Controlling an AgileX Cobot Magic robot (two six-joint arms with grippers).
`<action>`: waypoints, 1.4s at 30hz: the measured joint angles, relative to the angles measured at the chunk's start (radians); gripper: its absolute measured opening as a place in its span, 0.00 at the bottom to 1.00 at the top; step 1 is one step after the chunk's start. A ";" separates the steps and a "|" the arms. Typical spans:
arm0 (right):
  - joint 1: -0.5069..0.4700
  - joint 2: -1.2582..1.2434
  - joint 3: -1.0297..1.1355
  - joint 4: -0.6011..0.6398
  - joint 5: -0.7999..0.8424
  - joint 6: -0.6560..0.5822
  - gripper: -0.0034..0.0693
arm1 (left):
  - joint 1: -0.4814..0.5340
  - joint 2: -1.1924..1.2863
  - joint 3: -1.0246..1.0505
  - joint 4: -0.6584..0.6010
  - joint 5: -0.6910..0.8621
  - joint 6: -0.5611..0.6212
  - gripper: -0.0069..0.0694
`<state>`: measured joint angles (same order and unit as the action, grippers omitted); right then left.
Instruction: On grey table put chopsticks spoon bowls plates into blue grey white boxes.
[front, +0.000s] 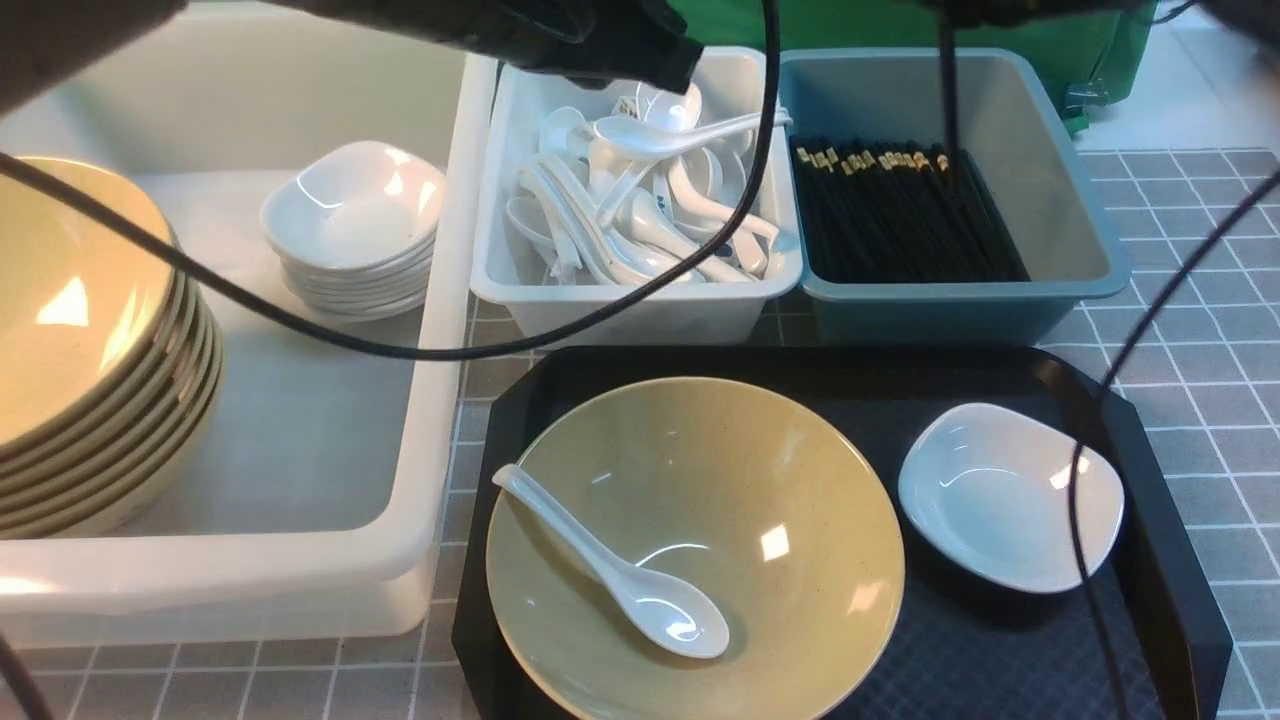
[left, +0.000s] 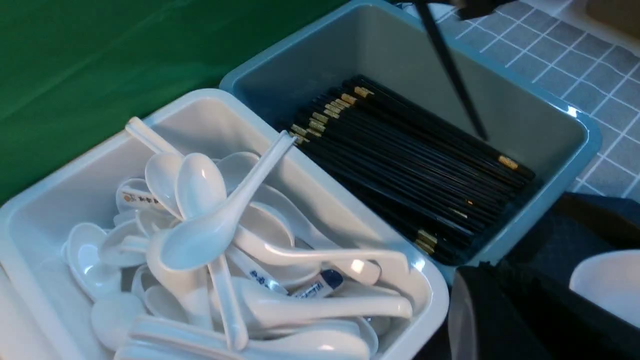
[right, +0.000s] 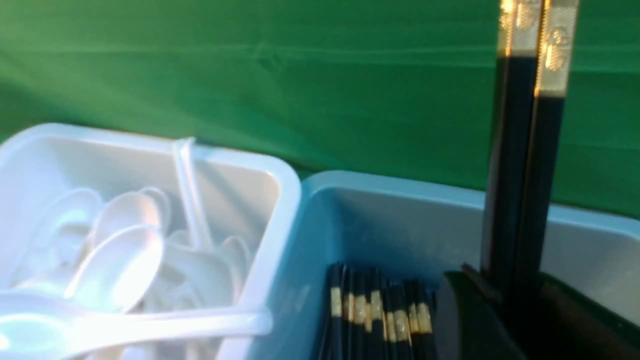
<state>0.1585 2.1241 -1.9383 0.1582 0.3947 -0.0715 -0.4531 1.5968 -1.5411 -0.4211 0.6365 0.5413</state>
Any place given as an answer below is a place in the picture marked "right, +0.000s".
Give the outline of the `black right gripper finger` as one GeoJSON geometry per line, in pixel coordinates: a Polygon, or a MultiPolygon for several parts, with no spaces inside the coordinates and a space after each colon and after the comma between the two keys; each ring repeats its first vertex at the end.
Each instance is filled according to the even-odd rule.
{"type": "Polygon", "coordinates": [[[639,326],[562,280],[541,274],[530,334],[519,341],[496,310],[498,294],[468,265],[436,291],[438,360],[637,360],[639,326]]]}

